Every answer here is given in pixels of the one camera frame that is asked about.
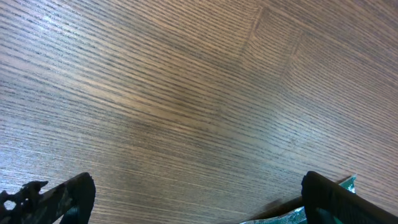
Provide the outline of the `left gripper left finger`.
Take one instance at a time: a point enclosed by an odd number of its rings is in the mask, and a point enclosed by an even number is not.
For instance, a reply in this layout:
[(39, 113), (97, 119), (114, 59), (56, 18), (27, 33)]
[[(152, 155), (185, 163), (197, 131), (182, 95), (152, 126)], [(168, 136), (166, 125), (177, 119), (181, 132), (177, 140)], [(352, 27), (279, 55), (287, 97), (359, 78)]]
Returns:
[(1, 192), (1, 223), (4, 224), (88, 224), (94, 207), (96, 187), (92, 176), (83, 172), (40, 193), (47, 181), (32, 181), (9, 194)]

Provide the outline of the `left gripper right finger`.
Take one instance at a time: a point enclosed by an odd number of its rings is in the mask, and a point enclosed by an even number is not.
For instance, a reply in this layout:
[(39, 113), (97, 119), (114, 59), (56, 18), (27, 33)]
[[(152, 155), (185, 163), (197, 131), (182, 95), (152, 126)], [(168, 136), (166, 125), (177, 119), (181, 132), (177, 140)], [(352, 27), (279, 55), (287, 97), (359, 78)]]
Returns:
[(302, 180), (302, 200), (308, 224), (397, 224), (397, 216), (314, 171)]

